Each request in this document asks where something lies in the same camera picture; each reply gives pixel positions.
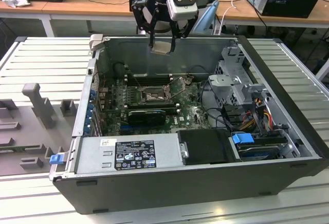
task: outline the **wooden desk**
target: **wooden desk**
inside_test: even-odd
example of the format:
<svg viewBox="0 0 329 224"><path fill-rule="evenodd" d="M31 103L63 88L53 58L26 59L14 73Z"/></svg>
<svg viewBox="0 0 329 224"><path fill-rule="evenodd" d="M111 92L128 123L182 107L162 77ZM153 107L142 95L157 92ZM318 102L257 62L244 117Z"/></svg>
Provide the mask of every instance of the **wooden desk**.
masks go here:
<svg viewBox="0 0 329 224"><path fill-rule="evenodd" d="M64 0L61 3L48 2L42 9L49 14L133 16L129 12L129 0L91 0L102 3L124 3L122 5L98 4L88 0Z"/></svg>
<svg viewBox="0 0 329 224"><path fill-rule="evenodd" d="M129 12L129 0L91 0L102 3L124 3L122 5L99 4L88 0L64 0L62 3L34 2L32 6L10 8L0 3L0 17L35 18L43 23L47 36L55 36L51 20L85 20L89 21L134 21ZM246 1L234 3L237 9L230 9L225 15L225 24L259 25L263 23L258 18L253 7ZM217 15L221 18L230 2L220 3ZM308 18L262 17L268 26L328 28L329 3L319 0Z"/></svg>

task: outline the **power supply label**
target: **power supply label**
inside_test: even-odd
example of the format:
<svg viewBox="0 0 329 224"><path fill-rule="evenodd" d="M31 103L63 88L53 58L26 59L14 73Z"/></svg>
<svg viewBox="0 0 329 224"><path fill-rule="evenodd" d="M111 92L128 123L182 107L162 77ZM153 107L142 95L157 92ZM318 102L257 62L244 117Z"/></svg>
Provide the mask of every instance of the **power supply label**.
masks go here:
<svg viewBox="0 0 329 224"><path fill-rule="evenodd" d="M154 140L117 142L116 170L150 169L156 167Z"/></svg>

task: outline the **white cable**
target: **white cable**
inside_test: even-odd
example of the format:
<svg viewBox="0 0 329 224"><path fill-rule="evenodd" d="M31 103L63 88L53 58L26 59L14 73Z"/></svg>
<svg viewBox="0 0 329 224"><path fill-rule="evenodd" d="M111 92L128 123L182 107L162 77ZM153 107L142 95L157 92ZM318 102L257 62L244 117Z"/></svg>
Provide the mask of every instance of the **white cable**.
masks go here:
<svg viewBox="0 0 329 224"><path fill-rule="evenodd" d="M223 14L223 17L222 17L222 20L221 20L221 24L220 24L220 30L218 32L218 35L221 35L221 33L222 33L223 21L224 21L224 17L225 17L225 14L227 13L227 11L230 10L231 8L237 9L237 7L233 4L233 2L235 2L235 1L236 0L231 0L231 7L227 8L226 11Z"/></svg>
<svg viewBox="0 0 329 224"><path fill-rule="evenodd" d="M226 11L224 12L223 17L222 17L222 21L221 21L220 31L218 32L218 35L221 35L221 33L222 33L222 27L223 27L223 21L224 21L225 14L227 13L228 10L230 10L233 7L236 9L235 6L232 6L232 7L227 8Z"/></svg>

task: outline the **motherboard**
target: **motherboard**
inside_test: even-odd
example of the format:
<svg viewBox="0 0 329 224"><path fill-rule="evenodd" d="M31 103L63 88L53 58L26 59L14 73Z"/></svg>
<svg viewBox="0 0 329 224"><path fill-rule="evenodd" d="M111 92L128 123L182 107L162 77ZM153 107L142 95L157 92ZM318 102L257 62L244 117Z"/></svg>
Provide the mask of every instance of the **motherboard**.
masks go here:
<svg viewBox="0 0 329 224"><path fill-rule="evenodd" d="M100 89L103 134L107 136L175 133L181 129L210 128L200 99L200 82L193 77L172 78L151 85L117 79Z"/></svg>

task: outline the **floor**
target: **floor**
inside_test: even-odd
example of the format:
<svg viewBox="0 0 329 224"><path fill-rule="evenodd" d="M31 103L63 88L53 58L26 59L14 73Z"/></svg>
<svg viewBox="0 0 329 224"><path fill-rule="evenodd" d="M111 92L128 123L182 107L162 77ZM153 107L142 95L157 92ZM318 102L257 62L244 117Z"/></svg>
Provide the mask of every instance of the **floor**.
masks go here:
<svg viewBox="0 0 329 224"><path fill-rule="evenodd" d="M56 20L52 21L52 26L58 36L90 36L91 33L87 30L86 21L65 21ZM135 22L103 22L93 21L92 27L94 33L102 33L104 35L135 35L136 24ZM31 19L15 19L3 18L0 21L0 58L5 54L7 49L11 46L17 36L46 36L42 23L39 20ZM326 29L306 29L297 43L290 47L295 55L305 62L309 53L314 46L320 41L320 38L325 33ZM250 36L247 32L246 26L228 26L227 33L236 33ZM252 37L262 37L265 34L264 27L256 27L255 34ZM287 41L289 38L294 37L294 31L290 30L286 36ZM326 54L328 50L328 43L320 42L317 49L311 55L306 65L309 69L313 70L317 61Z"/></svg>

